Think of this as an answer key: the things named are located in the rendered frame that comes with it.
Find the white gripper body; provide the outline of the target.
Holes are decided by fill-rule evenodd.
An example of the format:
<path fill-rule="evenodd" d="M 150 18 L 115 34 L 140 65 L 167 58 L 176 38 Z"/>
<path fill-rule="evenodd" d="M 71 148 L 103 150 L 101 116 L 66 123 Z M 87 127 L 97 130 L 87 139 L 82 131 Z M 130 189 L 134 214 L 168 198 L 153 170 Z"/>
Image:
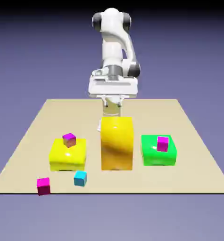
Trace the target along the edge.
<path fill-rule="evenodd" d="M 107 75 L 91 76 L 88 92 L 91 97 L 135 97 L 138 93 L 138 80 L 122 76 L 118 76 L 118 80 L 109 80 Z"/>

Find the small purple cube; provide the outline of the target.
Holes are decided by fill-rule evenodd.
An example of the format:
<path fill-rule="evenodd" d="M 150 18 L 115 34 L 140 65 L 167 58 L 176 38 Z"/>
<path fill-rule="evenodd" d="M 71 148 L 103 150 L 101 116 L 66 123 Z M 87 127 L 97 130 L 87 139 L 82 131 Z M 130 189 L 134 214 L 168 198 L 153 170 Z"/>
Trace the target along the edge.
<path fill-rule="evenodd" d="M 74 145 L 76 145 L 76 136 L 73 133 L 67 133 L 62 136 L 63 138 L 63 144 L 70 148 Z"/>

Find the small magenta cube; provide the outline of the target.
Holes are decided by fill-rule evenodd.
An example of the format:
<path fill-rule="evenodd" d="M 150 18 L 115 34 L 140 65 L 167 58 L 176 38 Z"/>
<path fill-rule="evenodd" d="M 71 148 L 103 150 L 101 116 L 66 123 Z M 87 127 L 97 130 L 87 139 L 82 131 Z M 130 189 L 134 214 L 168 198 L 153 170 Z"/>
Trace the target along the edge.
<path fill-rule="evenodd" d="M 50 194 L 50 178 L 38 178 L 37 179 L 37 191 L 38 195 Z"/>
<path fill-rule="evenodd" d="M 157 137 L 157 151 L 159 152 L 168 152 L 169 147 L 169 137 Z"/>

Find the small cyan cube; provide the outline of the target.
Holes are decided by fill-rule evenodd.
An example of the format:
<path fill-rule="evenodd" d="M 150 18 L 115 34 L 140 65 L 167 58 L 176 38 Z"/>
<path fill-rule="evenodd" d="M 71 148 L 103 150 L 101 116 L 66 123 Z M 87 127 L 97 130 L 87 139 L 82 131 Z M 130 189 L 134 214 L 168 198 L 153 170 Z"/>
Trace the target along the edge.
<path fill-rule="evenodd" d="M 87 182 L 87 172 L 77 171 L 74 175 L 74 185 L 85 187 L 86 182 Z"/>

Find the large orange box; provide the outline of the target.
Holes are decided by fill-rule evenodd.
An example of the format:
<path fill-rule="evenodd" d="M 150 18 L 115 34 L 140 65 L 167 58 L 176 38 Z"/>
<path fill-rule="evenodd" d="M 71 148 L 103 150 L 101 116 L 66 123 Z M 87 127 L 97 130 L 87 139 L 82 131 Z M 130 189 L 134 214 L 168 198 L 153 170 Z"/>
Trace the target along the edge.
<path fill-rule="evenodd" d="M 132 117 L 102 117 L 101 169 L 133 169 L 133 121 Z"/>

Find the large green box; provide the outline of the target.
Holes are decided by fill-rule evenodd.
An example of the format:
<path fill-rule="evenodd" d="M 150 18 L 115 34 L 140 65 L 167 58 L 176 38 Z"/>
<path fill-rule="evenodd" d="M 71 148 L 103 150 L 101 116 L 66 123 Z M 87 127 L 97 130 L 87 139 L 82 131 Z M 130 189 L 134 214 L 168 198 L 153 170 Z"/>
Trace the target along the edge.
<path fill-rule="evenodd" d="M 167 152 L 157 150 L 158 137 L 168 138 Z M 177 149 L 171 135 L 141 135 L 141 154 L 144 166 L 173 166 Z"/>

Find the large yellow box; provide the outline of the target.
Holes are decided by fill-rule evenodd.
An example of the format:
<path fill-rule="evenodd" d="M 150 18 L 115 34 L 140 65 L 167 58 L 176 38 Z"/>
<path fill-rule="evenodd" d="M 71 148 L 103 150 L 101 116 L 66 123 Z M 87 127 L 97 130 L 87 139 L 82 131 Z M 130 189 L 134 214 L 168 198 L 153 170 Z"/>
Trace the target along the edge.
<path fill-rule="evenodd" d="M 49 153 L 51 171 L 84 171 L 86 163 L 86 139 L 77 139 L 76 145 L 66 147 L 63 139 L 55 139 Z"/>

